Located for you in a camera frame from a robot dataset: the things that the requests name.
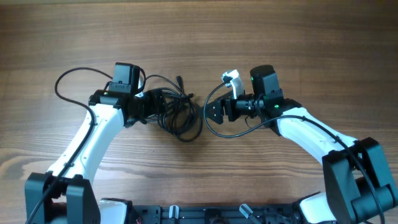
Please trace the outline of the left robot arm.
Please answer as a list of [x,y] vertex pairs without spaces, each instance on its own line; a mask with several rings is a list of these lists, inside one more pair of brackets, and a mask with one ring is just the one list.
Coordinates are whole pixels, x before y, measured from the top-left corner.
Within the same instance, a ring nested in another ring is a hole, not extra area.
[[144,70],[116,63],[103,90],[90,96],[86,118],[62,156],[46,173],[31,173],[25,183],[28,223],[138,223],[130,200],[97,201],[93,179],[108,146],[122,130],[160,113],[158,90],[144,91]]

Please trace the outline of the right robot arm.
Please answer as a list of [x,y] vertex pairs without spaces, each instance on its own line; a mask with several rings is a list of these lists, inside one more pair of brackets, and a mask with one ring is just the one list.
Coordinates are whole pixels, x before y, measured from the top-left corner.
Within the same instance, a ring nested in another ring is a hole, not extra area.
[[283,94],[271,65],[250,71],[253,92],[247,94],[236,70],[222,74],[229,92],[207,96],[202,113],[206,125],[236,121],[241,116],[259,118],[263,128],[293,141],[323,168],[325,189],[256,217],[247,205],[240,212],[253,223],[369,223],[386,221],[385,212],[397,206],[397,186],[381,145],[373,138],[344,135],[314,118],[300,103]]

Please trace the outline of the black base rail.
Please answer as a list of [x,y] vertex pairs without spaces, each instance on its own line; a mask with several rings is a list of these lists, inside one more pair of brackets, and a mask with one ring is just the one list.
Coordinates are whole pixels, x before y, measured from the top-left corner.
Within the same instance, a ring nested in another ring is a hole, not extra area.
[[98,203],[101,223],[130,224],[234,224],[309,223],[299,203],[278,203],[250,207],[180,207],[133,205],[130,200],[103,198]]

